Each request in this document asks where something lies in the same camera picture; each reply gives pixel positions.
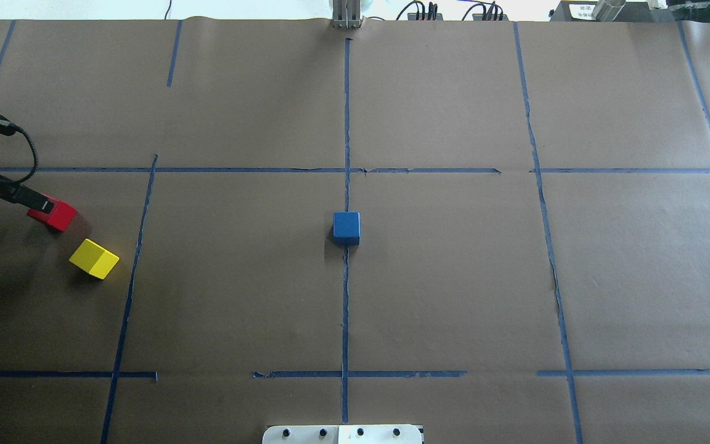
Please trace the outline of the red wooden cube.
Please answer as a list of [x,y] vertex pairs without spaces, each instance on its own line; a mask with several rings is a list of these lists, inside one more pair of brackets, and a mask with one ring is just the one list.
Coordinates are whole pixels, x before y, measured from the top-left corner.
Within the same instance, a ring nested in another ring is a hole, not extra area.
[[46,199],[47,202],[52,204],[52,208],[48,213],[30,209],[27,211],[27,216],[42,222],[55,231],[66,231],[78,214],[76,208],[64,202],[64,200],[54,199],[48,195],[46,195]]

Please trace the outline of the yellow wooden cube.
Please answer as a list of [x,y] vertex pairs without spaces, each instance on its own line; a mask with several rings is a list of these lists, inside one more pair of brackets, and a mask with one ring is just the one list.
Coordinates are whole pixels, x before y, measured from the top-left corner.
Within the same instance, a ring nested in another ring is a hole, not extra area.
[[96,242],[84,239],[68,261],[88,275],[104,280],[120,258]]

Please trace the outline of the blue wooden cube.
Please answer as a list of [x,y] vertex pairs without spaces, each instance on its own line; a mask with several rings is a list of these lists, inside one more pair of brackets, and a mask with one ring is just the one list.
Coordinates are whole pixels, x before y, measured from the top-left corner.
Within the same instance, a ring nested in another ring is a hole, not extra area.
[[361,242],[361,214],[358,212],[338,212],[332,220],[333,244],[349,247]]

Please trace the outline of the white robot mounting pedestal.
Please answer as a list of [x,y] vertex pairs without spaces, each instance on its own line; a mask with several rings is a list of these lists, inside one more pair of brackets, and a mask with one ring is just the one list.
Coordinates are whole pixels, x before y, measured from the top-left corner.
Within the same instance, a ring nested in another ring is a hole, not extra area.
[[413,424],[270,426],[262,443],[425,443],[425,433]]

